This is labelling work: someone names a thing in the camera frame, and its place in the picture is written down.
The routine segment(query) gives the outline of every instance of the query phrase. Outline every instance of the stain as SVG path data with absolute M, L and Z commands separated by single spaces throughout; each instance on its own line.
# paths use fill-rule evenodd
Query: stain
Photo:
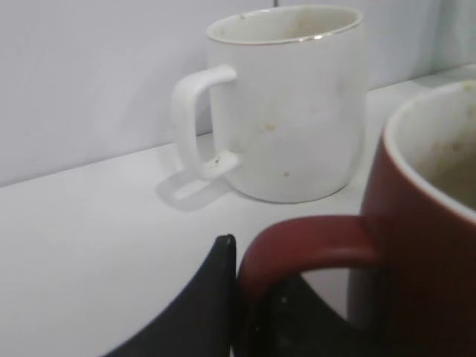
M 303 17 L 301 17 L 300 20 L 297 23 L 298 23 L 297 24 L 297 29 L 300 29 L 300 28 L 304 27 L 304 25 L 306 24 L 306 20 Z
M 451 148 L 453 149 L 453 151 L 460 151 L 462 147 L 463 147 L 462 143 L 454 143 L 451 145 Z
M 464 82 L 461 84 L 464 91 L 472 91 L 475 88 L 475 84 L 473 82 Z
M 468 119 L 476 118 L 476 106 L 469 106 L 467 109 Z
M 269 132 L 273 132 L 274 130 L 276 130 L 276 124 L 266 123 L 265 129 L 268 130 Z

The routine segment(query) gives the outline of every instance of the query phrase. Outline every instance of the dirty mug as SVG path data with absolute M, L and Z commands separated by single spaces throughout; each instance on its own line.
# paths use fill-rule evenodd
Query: dirty mug
M 289 275 L 372 267 L 351 274 L 347 312 L 370 322 L 383 356 L 475 357 L 475 166 L 476 81 L 408 101 L 385 125 L 359 216 L 293 219 L 252 242 L 239 273 L 248 314 Z
M 319 199 L 345 186 L 361 154 L 365 68 L 362 15 L 340 6 L 277 7 L 208 30 L 209 69 L 172 99 L 185 166 L 271 202 Z M 216 157 L 197 151 L 195 105 L 210 90 Z

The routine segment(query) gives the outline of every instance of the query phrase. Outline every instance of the white countertop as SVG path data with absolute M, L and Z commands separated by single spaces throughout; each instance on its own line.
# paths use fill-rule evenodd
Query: white countertop
M 101 356 L 160 313 L 217 236 L 235 235 L 240 260 L 275 222 L 358 213 L 390 113 L 421 91 L 467 79 L 476 79 L 476 66 L 369 92 L 356 177 L 315 202 L 276 205 L 221 181 L 190 183 L 173 144 L 1 188 L 0 356 Z M 199 139 L 205 156 L 211 140 Z M 345 271 L 308 278 L 345 313 Z

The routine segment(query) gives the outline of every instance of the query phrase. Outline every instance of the red mug handle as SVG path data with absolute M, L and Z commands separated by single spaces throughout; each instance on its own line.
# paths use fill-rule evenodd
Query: red mug handle
M 277 223 L 252 242 L 243 257 L 238 284 L 249 311 L 275 283 L 293 274 L 378 264 L 362 217 L 304 217 Z

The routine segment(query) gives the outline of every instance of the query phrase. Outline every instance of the white mug handle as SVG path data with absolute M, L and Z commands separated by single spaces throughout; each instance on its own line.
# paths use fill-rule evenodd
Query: white mug handle
M 210 87 L 236 78 L 237 73 L 232 67 L 219 65 L 185 77 L 173 91 L 172 119 L 176 126 L 178 153 L 185 167 L 192 169 L 204 180 L 216 179 L 234 169 L 239 165 L 240 159 L 235 152 L 224 150 L 215 158 L 203 162 L 196 145 L 196 101 Z

